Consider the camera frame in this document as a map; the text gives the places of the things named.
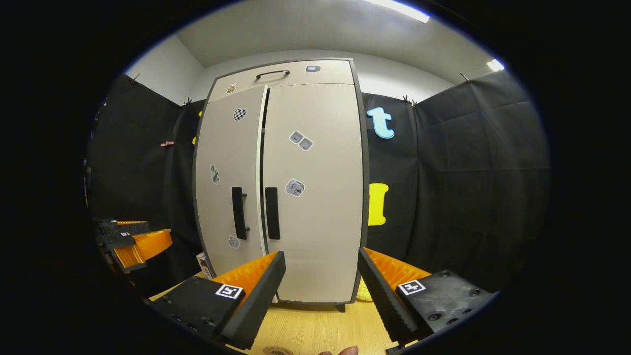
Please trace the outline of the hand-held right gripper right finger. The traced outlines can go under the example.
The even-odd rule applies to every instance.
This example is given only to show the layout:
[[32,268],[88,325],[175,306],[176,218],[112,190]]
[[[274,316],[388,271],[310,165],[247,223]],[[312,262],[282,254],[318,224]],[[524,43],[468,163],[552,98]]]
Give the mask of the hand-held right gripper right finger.
[[421,341],[474,313],[494,293],[450,270],[429,273],[369,248],[358,270],[391,341]]

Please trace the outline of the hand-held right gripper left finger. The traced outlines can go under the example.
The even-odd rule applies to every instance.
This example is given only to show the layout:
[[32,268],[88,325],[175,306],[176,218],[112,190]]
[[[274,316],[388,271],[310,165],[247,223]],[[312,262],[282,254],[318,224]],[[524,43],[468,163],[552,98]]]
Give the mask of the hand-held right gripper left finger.
[[210,344],[251,349],[285,272],[284,252],[272,252],[210,280],[189,277],[150,306]]

